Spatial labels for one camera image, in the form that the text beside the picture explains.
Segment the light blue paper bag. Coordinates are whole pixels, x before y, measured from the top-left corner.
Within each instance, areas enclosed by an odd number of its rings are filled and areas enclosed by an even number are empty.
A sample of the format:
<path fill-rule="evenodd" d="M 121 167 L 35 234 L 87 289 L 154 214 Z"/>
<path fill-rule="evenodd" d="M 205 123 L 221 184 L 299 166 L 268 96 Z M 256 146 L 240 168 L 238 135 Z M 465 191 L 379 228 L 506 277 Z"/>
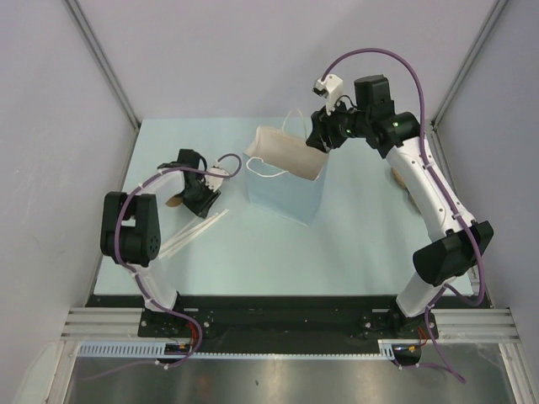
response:
<path fill-rule="evenodd" d="M 307 122 L 299 109 L 303 134 L 260 125 L 243 152 L 249 202 L 263 210 L 310 226 L 323 197 L 328 155 L 307 146 Z"/>

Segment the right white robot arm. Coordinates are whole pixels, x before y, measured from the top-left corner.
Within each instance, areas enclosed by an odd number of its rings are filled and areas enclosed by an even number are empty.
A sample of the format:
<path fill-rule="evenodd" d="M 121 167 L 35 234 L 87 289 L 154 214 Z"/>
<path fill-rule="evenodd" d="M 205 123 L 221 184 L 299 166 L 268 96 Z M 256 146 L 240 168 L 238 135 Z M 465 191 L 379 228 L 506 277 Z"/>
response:
<path fill-rule="evenodd" d="M 403 180 L 422 215 L 430 244 L 414 253 L 415 273 L 396 298 L 398 311 L 388 317 L 390 331 L 407 338 L 442 289 L 478 265 L 494 230 L 488 221 L 477 222 L 449 188 L 415 116 L 396 113 L 387 78 L 363 77 L 354 86 L 356 102 L 346 105 L 340 77 L 315 82 L 313 91 L 325 105 L 311 116 L 307 145 L 328 153 L 348 139 L 365 139 Z"/>

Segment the brown pulp cup carrier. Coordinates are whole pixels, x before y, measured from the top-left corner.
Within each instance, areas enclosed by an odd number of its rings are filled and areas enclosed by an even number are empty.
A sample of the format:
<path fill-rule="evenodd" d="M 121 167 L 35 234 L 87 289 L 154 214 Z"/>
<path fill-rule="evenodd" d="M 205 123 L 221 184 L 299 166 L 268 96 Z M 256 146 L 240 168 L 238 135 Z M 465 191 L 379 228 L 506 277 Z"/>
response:
<path fill-rule="evenodd" d="M 391 174 L 392 174 L 393 180 L 396 182 L 396 184 L 399 186 L 399 188 L 406 192 L 406 195 L 408 197 L 408 202 L 413 206 L 414 210 L 418 214 L 420 214 L 419 207 L 417 206 L 417 204 L 416 204 L 413 196 L 411 195 L 407 184 L 404 182 L 402 176 L 394 168 L 391 169 Z"/>

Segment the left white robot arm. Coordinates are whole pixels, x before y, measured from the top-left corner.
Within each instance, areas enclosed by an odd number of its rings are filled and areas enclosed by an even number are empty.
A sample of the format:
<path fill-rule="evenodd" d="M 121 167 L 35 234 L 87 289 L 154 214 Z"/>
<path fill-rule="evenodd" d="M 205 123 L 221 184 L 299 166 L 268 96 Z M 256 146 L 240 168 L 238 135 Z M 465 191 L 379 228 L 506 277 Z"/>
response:
<path fill-rule="evenodd" d="M 163 245 L 161 211 L 171 199 L 178 199 L 193 216 L 205 219 L 227 177 L 217 163 L 210 167 L 197 151 L 181 149 L 174 161 L 157 166 L 131 193 L 111 191 L 104 197 L 101 253 L 126 269 L 145 307 L 160 311 L 157 327 L 170 337 L 185 329 L 186 316 L 174 308 L 179 292 L 165 279 L 158 259 Z"/>

